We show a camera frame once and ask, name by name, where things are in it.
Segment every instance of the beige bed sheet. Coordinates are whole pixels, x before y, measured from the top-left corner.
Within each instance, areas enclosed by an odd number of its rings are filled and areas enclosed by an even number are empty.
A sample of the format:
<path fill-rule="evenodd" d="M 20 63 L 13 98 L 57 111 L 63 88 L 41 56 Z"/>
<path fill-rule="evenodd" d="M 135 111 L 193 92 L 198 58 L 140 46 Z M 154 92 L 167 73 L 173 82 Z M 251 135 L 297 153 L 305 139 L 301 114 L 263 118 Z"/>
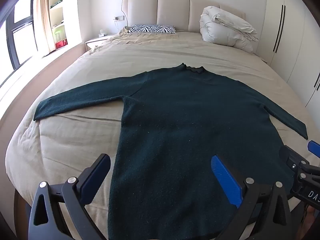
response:
<path fill-rule="evenodd" d="M 15 131 L 5 164 L 7 174 L 21 196 L 31 205 L 41 181 L 63 183 L 71 176 L 78 176 L 101 153 L 107 153 L 111 157 L 111 170 L 86 209 L 108 237 L 109 186 L 123 103 L 106 103 L 34 122 L 36 106 L 41 100 L 86 83 L 174 67 L 182 62 L 192 67 L 204 66 L 211 72 L 249 85 L 304 122 L 309 140 L 320 141 L 319 132 L 306 108 L 292 89 L 259 57 L 232 47 L 204 42 L 199 33 L 119 33 L 102 46 L 86 52 L 56 78 L 32 104 Z M 312 164 L 319 165 L 319 159 L 308 152 L 307 141 L 303 137 L 274 117 L 270 119 L 285 144 Z M 67 223 L 74 237 L 79 239 L 70 218 L 67 218 Z"/>

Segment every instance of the bed frame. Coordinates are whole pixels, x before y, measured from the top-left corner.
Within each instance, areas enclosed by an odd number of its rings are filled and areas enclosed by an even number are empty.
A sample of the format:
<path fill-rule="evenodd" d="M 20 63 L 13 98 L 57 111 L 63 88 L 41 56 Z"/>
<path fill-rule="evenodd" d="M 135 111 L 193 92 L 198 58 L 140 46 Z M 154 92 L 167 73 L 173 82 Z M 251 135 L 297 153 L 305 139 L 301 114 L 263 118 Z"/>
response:
<path fill-rule="evenodd" d="M 134 24 L 172 25 L 177 31 L 200 32 L 200 16 L 215 6 L 245 19 L 245 13 L 210 0 L 122 0 L 128 26 Z"/>

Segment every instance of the dark green sweater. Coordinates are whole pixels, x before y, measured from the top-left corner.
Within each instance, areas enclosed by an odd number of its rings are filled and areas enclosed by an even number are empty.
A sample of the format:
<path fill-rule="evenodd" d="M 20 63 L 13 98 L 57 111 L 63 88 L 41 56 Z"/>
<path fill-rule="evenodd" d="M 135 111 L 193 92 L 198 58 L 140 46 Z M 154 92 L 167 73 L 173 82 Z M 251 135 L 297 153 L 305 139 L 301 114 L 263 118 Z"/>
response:
<path fill-rule="evenodd" d="M 34 120 L 121 99 L 124 111 L 111 181 L 111 240 L 211 239 L 232 218 L 211 171 L 218 154 L 258 183 L 292 171 L 279 159 L 276 117 L 304 138 L 306 126 L 247 85 L 184 64 L 90 83 L 42 101 Z"/>

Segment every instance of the shelf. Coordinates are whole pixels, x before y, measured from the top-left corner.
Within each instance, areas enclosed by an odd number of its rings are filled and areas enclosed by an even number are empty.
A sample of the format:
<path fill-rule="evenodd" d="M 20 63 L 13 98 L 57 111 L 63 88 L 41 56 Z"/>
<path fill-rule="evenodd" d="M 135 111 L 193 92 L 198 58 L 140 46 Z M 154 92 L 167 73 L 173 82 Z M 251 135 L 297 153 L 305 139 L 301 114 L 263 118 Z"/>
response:
<path fill-rule="evenodd" d="M 58 9 L 58 8 L 62 8 L 62 3 L 63 3 L 63 1 L 61 3 L 58 3 L 57 5 L 53 6 L 50 10 L 55 10 L 55 9 Z"/>
<path fill-rule="evenodd" d="M 57 26 L 55 26 L 55 27 L 52 27 L 52 29 L 54 30 L 54 29 L 59 28 L 59 27 L 61 27 L 61 26 L 63 26 L 63 25 L 64 25 L 64 23 L 61 23 L 61 24 L 59 24 L 59 25 L 57 25 Z"/>

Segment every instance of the sweater sleeve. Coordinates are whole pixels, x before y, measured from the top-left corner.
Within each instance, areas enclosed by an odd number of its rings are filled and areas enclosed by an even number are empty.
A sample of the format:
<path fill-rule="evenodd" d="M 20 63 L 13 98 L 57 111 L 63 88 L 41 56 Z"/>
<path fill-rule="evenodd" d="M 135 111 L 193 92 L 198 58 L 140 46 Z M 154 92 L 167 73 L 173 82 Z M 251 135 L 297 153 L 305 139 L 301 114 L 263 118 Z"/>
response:
<path fill-rule="evenodd" d="M 140 90 L 147 78 L 148 73 L 143 72 L 132 77 L 97 81 L 62 92 L 41 101 L 33 120 L 132 96 Z"/>
<path fill-rule="evenodd" d="M 276 103 L 271 101 L 266 96 L 262 95 L 261 93 L 254 90 L 254 97 L 262 103 L 264 106 L 264 109 L 273 117 L 278 119 L 280 122 L 291 128 L 292 130 L 296 131 L 299 135 L 301 135 L 303 138 L 308 140 L 307 135 L 307 128 L 306 125 L 301 122 L 300 120 L 293 117 L 291 114 L 289 114 L 287 111 L 282 109 L 280 106 L 278 106 Z"/>

